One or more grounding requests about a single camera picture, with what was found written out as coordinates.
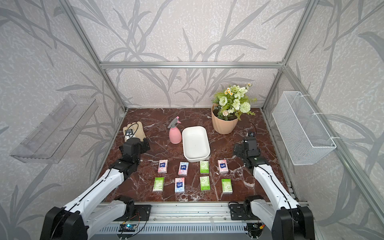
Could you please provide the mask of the pink Tempo tissue pack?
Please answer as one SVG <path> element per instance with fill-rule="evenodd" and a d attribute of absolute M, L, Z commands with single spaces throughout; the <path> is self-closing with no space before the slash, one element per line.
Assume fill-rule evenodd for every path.
<path fill-rule="evenodd" d="M 219 174 L 227 174 L 229 172 L 227 160 L 218 160 Z"/>
<path fill-rule="evenodd" d="M 168 160 L 159 160 L 158 173 L 166 174 L 168 172 Z"/>
<path fill-rule="evenodd" d="M 179 176 L 187 176 L 189 169 L 189 162 L 180 162 L 178 175 Z"/>
<path fill-rule="evenodd" d="M 185 178 L 175 178 L 175 193 L 185 192 Z"/>

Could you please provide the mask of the green white tissue pack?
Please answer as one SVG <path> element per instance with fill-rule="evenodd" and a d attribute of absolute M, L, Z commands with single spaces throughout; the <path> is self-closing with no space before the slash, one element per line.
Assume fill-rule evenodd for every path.
<path fill-rule="evenodd" d="M 164 177 L 156 177 L 153 186 L 153 192 L 162 192 L 164 189 Z"/>

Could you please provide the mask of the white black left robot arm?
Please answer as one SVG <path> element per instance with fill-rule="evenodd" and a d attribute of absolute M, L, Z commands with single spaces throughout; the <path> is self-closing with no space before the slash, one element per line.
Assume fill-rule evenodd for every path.
<path fill-rule="evenodd" d="M 127 196 L 118 196 L 101 210 L 95 210 L 110 192 L 138 169 L 141 154 L 150 150 L 150 144 L 147 138 L 131 138 L 120 150 L 122 157 L 87 190 L 65 206 L 53 207 L 47 212 L 40 236 L 42 240 L 89 240 L 114 220 L 131 220 L 137 216 L 135 201 Z"/>

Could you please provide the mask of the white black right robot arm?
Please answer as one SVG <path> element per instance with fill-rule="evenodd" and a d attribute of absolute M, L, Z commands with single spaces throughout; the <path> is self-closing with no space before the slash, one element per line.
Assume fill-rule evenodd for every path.
<path fill-rule="evenodd" d="M 261 155 L 257 139 L 247 136 L 235 144 L 234 156 L 243 160 L 270 200 L 268 204 L 259 195 L 247 197 L 243 203 L 244 216 L 259 220 L 259 226 L 267 227 L 274 240 L 314 240 L 312 211 L 301 206 L 280 183 L 268 160 Z"/>

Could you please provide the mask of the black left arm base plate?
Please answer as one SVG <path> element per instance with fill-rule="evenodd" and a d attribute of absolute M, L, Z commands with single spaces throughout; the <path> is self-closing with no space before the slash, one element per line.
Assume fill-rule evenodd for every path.
<path fill-rule="evenodd" d="M 117 221 L 148 221 L 151 214 L 151 205 L 135 205 L 134 210 L 130 211 L 128 215 L 124 215 L 117 219 Z"/>

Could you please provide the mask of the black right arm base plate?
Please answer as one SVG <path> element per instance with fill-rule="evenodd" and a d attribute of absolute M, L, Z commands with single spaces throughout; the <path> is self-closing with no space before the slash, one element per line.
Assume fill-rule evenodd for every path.
<path fill-rule="evenodd" d="M 233 221 L 258 220 L 257 217 L 246 211 L 244 204 L 239 204 L 238 202 L 229 202 L 228 207 L 230 210 L 231 220 Z"/>

